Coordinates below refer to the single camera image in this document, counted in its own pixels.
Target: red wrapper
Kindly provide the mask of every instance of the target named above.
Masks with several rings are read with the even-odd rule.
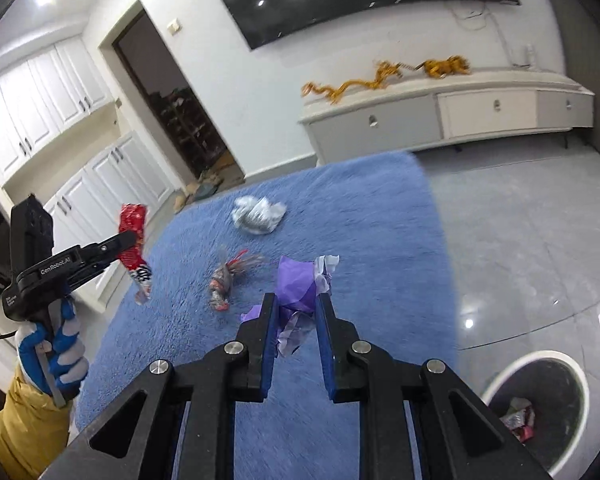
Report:
[[[144,247],[144,220],[146,218],[146,206],[142,204],[125,204],[120,211],[120,228],[118,232],[133,231],[138,240],[136,244],[120,253],[118,259],[126,267],[131,277],[140,287],[140,296],[136,301],[144,303],[151,295],[152,270],[147,262],[142,258],[142,248]]]

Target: golden dragon figurine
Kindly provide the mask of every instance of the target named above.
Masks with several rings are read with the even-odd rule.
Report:
[[[315,94],[326,94],[325,97],[331,101],[331,104],[336,104],[342,97],[342,94],[347,91],[350,86],[363,86],[371,90],[386,88],[385,81],[391,76],[398,78],[402,77],[401,68],[416,71],[424,68],[425,73],[432,78],[442,78],[448,74],[470,74],[469,62],[462,56],[451,56],[445,60],[427,59],[418,66],[411,66],[404,63],[391,63],[389,61],[381,61],[376,69],[376,78],[373,81],[365,81],[363,79],[350,79],[345,81],[340,88],[335,89],[333,86],[320,86],[316,83],[309,82],[302,86],[302,97],[306,97],[311,92]]]

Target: white drawer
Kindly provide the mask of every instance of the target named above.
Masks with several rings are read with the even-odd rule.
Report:
[[[538,127],[535,90],[454,92],[438,101],[445,138]]]
[[[438,142],[433,95],[379,104],[307,125],[324,163]]]
[[[538,127],[593,126],[593,95],[578,92],[538,90]]]

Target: crumpled purple paper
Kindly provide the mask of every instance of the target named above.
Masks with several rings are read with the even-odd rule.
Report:
[[[280,308],[278,352],[288,357],[295,352],[315,328],[315,298],[331,288],[331,274],[339,256],[319,256],[313,262],[297,262],[286,256],[278,264],[275,294]],[[253,305],[240,321],[256,319],[261,305]]]

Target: light switch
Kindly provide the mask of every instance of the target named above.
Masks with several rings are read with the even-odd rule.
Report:
[[[167,25],[167,29],[169,30],[169,32],[171,33],[172,36],[177,34],[181,28],[182,28],[182,25],[180,24],[180,22],[177,18],[175,20],[173,20],[169,25]]]

